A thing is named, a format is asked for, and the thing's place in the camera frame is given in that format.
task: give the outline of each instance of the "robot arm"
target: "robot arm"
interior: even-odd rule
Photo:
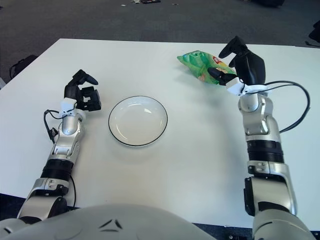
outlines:
[[[18,214],[18,218],[25,223],[36,223],[67,211],[67,201],[64,195],[69,190],[69,179],[85,131],[83,121],[86,119],[86,114],[84,111],[101,109],[97,90],[94,90],[92,86],[79,89],[78,85],[84,82],[98,84],[93,77],[79,70],[65,86],[64,99],[61,102],[58,118],[62,119],[62,123],[58,131],[48,128],[49,137],[54,143],[52,150],[40,178],[35,181]],[[54,141],[53,133],[57,134],[56,141]]]
[[[209,68],[208,72],[230,93],[240,97],[238,109],[247,142],[247,167],[248,173],[253,175],[245,179],[243,190],[245,210],[254,216],[252,236],[257,240],[314,239],[296,217],[297,201],[290,171],[284,162],[278,124],[272,115],[269,87],[264,85],[264,61],[248,50],[237,36],[219,57],[231,53],[236,56],[229,66],[235,67],[237,76],[215,68]]]

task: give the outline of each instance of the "robotic hand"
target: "robotic hand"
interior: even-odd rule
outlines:
[[[222,50],[219,57],[231,53],[236,56],[230,67],[235,67],[237,75],[224,74],[215,68],[209,68],[208,72],[230,93],[240,97],[238,107],[243,116],[248,146],[248,172],[253,175],[245,179],[243,190],[245,210],[254,216],[252,236],[255,240],[313,240],[311,232],[296,217],[296,198],[289,168],[284,163],[281,131],[272,116],[273,104],[268,98],[268,83],[265,84],[264,61],[248,50],[238,37]],[[58,131],[49,130],[47,126],[54,143],[47,164],[23,204],[19,219],[0,222],[0,239],[214,239],[184,219],[152,207],[108,204],[66,212],[67,203],[63,196],[68,192],[68,180],[79,153],[85,119],[83,110],[101,109],[97,90],[78,88],[85,81],[98,84],[80,70],[65,87],[59,112],[62,123]],[[297,83],[295,85],[304,90],[309,103],[308,92]],[[83,97],[90,97],[90,101],[84,102]],[[300,121],[308,110],[309,104]]]

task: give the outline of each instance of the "black object on floor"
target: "black object on floor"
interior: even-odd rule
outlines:
[[[154,4],[154,3],[160,3],[160,0],[141,0],[143,4]]]
[[[257,3],[260,3],[267,7],[278,7],[282,6],[285,0],[255,0]]]
[[[24,59],[21,59],[16,64],[14,64],[9,69],[9,76],[11,79],[13,79],[15,76],[17,76],[23,69],[25,69],[30,63],[32,63],[34,60],[36,60],[38,56],[36,55],[30,55],[27,56]]]
[[[309,38],[320,43],[320,20],[317,21],[313,27],[314,30],[309,34]]]

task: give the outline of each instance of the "plate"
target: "plate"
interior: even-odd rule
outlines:
[[[167,112],[160,102],[148,96],[133,96],[112,109],[109,129],[121,143],[144,146],[162,135],[167,122]]]

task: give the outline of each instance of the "plastic bag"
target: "plastic bag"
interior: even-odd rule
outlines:
[[[228,67],[219,58],[203,51],[197,50],[189,52],[176,58],[182,64],[186,65],[197,79],[208,84],[219,84],[219,82],[208,73],[208,68],[216,68],[225,74],[236,74],[232,68]]]

